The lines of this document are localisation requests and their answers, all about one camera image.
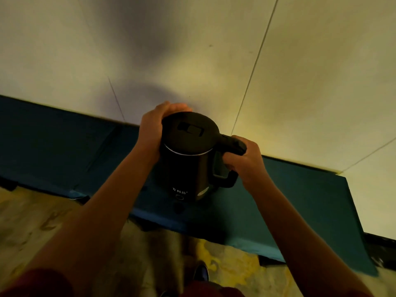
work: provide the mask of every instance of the hand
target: hand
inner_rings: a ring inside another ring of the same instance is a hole
[[[192,109],[185,103],[165,101],[153,110],[145,113],[139,128],[139,138],[135,148],[148,152],[155,162],[160,158],[162,137],[162,119],[176,112],[190,112]]]
[[[265,169],[259,146],[243,137],[233,135],[246,144],[246,153],[242,156],[230,152],[223,155],[223,161],[227,167],[236,171],[242,179],[245,189],[250,193],[263,180],[269,179]]]

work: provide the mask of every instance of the person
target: person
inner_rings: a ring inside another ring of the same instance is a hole
[[[159,159],[164,117],[192,111],[184,103],[168,101],[146,113],[136,145],[97,193],[65,222],[26,266],[25,272],[0,293],[10,296],[84,296],[97,272],[119,240],[121,229]],[[224,163],[241,177],[274,237],[295,282],[304,296],[372,296],[369,289],[304,221],[268,175],[258,145],[242,140],[247,151],[238,156],[225,153]],[[195,281],[183,297],[243,296],[232,288],[207,283],[200,265]]]

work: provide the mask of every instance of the kettle body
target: kettle body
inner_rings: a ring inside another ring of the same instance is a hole
[[[177,200],[201,199],[211,187],[232,187],[238,174],[214,172],[217,152],[243,155],[246,145],[220,134],[214,121],[196,112],[178,112],[162,121],[161,160],[169,194]]]

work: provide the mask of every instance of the person's left hand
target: person's left hand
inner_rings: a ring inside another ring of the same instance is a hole
[[[143,115],[136,147],[149,152],[157,162],[160,157],[162,119],[176,112],[190,111],[192,109],[185,103],[170,103],[169,101],[165,101],[157,105],[156,108]]]

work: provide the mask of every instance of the forearm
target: forearm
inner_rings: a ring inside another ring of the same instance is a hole
[[[304,296],[347,296],[353,290],[371,294],[269,177],[251,194]]]
[[[149,153],[134,148],[27,269],[55,269],[68,278],[77,293],[84,290],[111,256],[154,162]]]

